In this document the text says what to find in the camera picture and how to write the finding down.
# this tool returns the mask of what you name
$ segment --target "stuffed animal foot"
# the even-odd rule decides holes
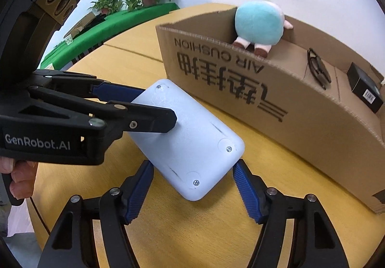
[[[271,45],[254,44],[254,55],[266,58],[271,49]]]
[[[245,49],[244,46],[243,46],[241,43],[236,42],[236,41],[234,41],[232,45],[233,45],[233,46],[236,46],[237,48]]]
[[[235,39],[232,45],[245,50],[250,45],[250,42],[241,37],[238,37]]]
[[[264,50],[262,48],[255,48],[254,49],[254,55],[266,58],[268,53],[266,50]]]

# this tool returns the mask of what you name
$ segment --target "black product box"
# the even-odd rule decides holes
[[[376,83],[355,63],[350,65],[347,75],[352,92],[377,113],[384,101]]]

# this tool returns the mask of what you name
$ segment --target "green table cloth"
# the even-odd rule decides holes
[[[64,41],[58,44],[47,54],[40,67],[44,69],[49,64],[52,64],[55,69],[60,70],[74,58],[97,44],[107,41],[136,25],[166,15],[177,9],[179,7],[175,3],[165,3],[132,12],[125,10],[108,15],[104,22],[75,37],[70,45],[67,45]]]

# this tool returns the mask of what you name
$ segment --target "human hand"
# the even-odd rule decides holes
[[[11,174],[10,192],[16,199],[30,198],[36,180],[37,162],[19,160],[0,156],[0,173]]]

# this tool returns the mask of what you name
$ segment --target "plush toy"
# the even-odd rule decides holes
[[[235,13],[235,30],[238,38],[233,45],[246,49],[254,44],[254,54],[267,57],[272,45],[278,43],[283,28],[293,25],[285,20],[284,13],[277,4],[268,1],[247,2]]]

